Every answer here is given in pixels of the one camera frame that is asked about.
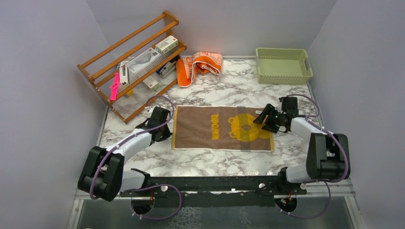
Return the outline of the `brown yellow bear towel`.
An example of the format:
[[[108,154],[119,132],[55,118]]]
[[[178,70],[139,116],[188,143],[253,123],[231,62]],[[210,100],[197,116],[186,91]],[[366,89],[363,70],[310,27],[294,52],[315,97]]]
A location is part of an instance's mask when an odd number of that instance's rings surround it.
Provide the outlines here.
[[[260,108],[244,106],[177,106],[172,149],[268,151],[275,149],[273,134],[253,121]]]

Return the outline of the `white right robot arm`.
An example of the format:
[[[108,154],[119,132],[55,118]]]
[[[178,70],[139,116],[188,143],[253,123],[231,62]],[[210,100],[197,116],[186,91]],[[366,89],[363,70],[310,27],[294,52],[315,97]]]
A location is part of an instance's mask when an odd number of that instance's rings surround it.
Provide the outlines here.
[[[318,113],[299,114],[298,97],[299,94],[280,97],[278,107],[267,104],[253,121],[274,134],[284,127],[285,132],[293,132],[308,143],[306,162],[286,168],[285,176],[276,180],[276,189],[281,194],[292,191],[295,183],[337,183],[350,176],[347,136],[315,124],[312,118],[317,118]]]

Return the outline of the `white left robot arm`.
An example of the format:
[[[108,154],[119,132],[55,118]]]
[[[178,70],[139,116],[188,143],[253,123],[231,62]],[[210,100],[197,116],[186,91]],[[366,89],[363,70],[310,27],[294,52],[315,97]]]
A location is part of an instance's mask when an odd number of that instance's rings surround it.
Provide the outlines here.
[[[124,172],[124,164],[136,153],[171,136],[168,127],[171,111],[154,107],[151,116],[125,138],[108,147],[90,149],[79,177],[77,188],[91,199],[112,201],[122,191],[132,189],[144,196],[150,190],[147,173],[138,169]]]

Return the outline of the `white box on lower shelf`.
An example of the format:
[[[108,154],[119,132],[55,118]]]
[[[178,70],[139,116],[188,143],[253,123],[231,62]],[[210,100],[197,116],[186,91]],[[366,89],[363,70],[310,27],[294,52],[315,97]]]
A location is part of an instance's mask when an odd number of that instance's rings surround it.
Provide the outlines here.
[[[148,76],[143,80],[143,83],[151,90],[155,91],[159,88],[160,84],[153,76]]]

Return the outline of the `blue white stapler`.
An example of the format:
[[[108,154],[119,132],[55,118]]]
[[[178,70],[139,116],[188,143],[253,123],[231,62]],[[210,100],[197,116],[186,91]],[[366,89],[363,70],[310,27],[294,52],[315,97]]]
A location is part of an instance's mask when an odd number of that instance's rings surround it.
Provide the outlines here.
[[[165,77],[176,69],[176,62],[168,62],[161,68],[159,68],[156,73],[161,77]]]

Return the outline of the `pink marker pen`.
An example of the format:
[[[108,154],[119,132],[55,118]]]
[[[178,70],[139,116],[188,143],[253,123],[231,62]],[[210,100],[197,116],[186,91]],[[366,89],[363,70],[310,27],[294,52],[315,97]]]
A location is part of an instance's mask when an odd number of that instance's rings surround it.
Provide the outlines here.
[[[119,86],[121,85],[120,83],[120,74],[119,72],[115,73],[114,75],[114,82],[110,86],[111,94],[110,94],[110,101],[115,101],[117,99],[117,94],[118,94],[118,89]]]

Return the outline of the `green plastic basket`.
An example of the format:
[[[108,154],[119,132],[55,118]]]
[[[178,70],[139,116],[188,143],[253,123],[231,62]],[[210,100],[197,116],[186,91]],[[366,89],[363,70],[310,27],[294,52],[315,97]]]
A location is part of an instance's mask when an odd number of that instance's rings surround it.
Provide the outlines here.
[[[303,85],[313,77],[304,49],[256,48],[256,73],[260,84]]]

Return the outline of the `large flat white box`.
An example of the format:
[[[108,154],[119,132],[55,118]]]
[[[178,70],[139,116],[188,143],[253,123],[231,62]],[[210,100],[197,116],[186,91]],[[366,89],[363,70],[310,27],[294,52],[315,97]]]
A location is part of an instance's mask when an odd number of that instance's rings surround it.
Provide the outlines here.
[[[126,63],[125,66],[130,72],[136,74],[152,65],[152,63],[159,57],[161,57],[161,53],[156,51],[154,48],[148,48],[143,53]]]

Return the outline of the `white upright box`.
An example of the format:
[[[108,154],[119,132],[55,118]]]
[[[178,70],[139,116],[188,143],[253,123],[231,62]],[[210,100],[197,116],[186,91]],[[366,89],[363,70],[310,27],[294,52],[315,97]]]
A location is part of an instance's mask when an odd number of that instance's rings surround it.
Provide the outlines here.
[[[120,83],[121,85],[127,85],[128,84],[128,67],[126,64],[128,61],[122,61],[119,66],[119,74],[120,74]]]

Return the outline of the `orange white towel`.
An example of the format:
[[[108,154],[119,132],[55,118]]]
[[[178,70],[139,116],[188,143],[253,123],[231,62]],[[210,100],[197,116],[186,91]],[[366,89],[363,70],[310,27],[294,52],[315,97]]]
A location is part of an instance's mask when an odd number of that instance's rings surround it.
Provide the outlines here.
[[[176,62],[179,87],[189,87],[198,74],[220,75],[223,56],[213,52],[197,52],[191,57],[180,58]]]

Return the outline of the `small white box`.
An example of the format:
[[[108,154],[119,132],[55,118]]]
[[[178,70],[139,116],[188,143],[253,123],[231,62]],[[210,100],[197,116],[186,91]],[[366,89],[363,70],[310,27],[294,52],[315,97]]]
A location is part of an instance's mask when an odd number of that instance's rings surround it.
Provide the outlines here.
[[[166,54],[175,47],[177,47],[179,44],[179,41],[177,38],[173,37],[172,35],[166,37],[164,40],[161,42],[157,43],[155,45],[155,50],[160,53],[160,54]]]

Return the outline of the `wooden shelf rack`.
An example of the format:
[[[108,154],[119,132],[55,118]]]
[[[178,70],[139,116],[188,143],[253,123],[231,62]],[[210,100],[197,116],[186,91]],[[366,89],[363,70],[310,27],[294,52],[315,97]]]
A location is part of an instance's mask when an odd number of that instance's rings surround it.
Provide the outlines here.
[[[100,98],[124,123],[129,123],[146,101],[177,83],[175,62],[187,49],[183,41],[164,53],[158,45],[173,36],[179,19],[164,11],[101,53],[77,65]]]

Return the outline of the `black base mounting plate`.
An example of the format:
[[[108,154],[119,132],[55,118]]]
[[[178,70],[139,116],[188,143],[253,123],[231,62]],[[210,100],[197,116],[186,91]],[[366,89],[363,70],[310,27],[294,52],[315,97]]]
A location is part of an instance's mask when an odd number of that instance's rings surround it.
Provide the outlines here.
[[[242,177],[150,177],[144,187],[125,190],[119,195],[136,205],[156,208],[275,206],[275,197],[305,195],[299,184],[280,176]]]

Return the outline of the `aluminium rail frame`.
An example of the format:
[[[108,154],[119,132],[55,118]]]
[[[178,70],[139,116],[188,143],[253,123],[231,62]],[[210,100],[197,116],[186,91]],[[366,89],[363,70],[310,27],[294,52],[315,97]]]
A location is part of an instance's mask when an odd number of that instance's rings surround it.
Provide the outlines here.
[[[282,176],[151,177],[151,190],[112,201],[77,191],[70,229],[363,229],[349,180],[288,183]]]

